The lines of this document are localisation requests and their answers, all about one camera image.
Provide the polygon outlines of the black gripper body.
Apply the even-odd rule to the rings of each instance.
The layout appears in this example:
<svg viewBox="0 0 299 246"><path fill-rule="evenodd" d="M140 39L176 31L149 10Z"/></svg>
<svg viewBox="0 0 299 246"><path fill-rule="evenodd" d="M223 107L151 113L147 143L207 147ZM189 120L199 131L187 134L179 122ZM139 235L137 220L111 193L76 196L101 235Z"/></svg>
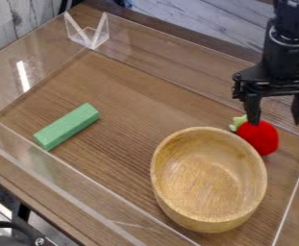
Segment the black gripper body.
<svg viewBox="0 0 299 246"><path fill-rule="evenodd" d="M261 63L245 68L232 75L233 99L245 101L245 96L256 93L259 97L274 97L299 94L299 77L274 78Z"/></svg>

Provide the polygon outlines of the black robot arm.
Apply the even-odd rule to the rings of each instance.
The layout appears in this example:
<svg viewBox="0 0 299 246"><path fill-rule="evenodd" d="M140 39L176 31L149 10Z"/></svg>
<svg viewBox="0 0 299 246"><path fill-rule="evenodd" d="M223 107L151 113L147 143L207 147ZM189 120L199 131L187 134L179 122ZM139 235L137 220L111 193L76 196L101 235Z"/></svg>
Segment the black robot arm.
<svg viewBox="0 0 299 246"><path fill-rule="evenodd" d="M274 0L260 62L232 75L232 98L243 102L256 125L263 97L292 96L291 115L299 124L299 0Z"/></svg>

